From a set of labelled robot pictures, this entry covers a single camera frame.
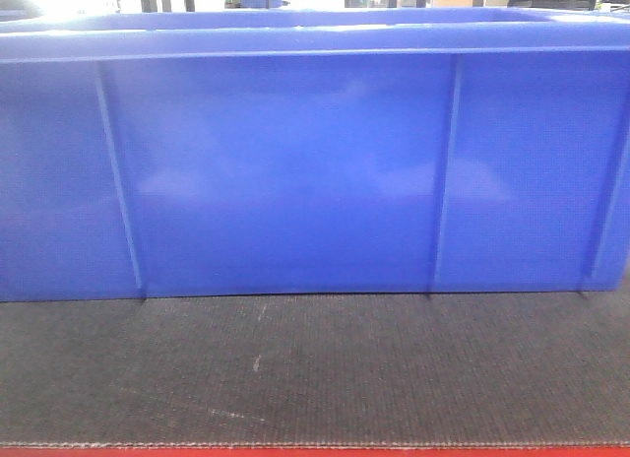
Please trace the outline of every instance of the white speck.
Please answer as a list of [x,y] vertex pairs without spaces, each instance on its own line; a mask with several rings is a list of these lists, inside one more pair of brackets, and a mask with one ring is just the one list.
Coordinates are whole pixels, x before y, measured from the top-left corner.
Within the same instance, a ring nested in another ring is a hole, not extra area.
[[266,310],[267,310],[267,304],[263,304],[263,309],[260,311],[260,314],[258,315],[258,322],[260,322],[263,319],[263,316],[265,315]]
[[254,360],[254,365],[252,366],[252,368],[254,369],[255,373],[258,373],[258,369],[260,368],[260,359],[263,356],[257,356],[256,359]]
[[210,413],[213,415],[218,415],[218,416],[226,416],[228,418],[236,418],[236,419],[242,419],[242,420],[254,420],[254,421],[258,421],[260,423],[266,423],[267,421],[262,419],[262,418],[256,418],[253,416],[245,416],[245,415],[240,415],[238,413],[231,413],[230,411],[223,411],[223,410],[210,410]]

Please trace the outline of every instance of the plastic bin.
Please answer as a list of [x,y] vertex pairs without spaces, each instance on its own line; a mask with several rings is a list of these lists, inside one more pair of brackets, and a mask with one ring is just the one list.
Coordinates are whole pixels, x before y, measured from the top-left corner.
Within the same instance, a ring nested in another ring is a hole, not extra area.
[[7,23],[0,88],[4,300],[606,290],[626,261],[629,20]]

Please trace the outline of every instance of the dark gray mat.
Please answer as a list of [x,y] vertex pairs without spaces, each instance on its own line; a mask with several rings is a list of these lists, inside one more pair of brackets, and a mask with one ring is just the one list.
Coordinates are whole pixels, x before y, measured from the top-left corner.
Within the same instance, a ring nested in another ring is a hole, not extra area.
[[0,442],[630,441],[630,276],[589,294],[0,304]]

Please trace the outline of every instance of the red surface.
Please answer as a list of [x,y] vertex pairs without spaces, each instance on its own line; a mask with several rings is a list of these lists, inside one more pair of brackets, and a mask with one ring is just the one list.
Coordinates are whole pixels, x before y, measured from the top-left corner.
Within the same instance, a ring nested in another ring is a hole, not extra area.
[[0,448],[0,457],[630,457],[630,447],[538,449]]

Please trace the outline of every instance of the red table edge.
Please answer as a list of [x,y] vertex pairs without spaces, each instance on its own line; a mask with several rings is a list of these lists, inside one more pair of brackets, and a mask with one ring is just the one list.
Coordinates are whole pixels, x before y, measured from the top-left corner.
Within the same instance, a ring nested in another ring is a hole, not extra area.
[[541,447],[0,447],[0,457],[630,457],[630,445]]

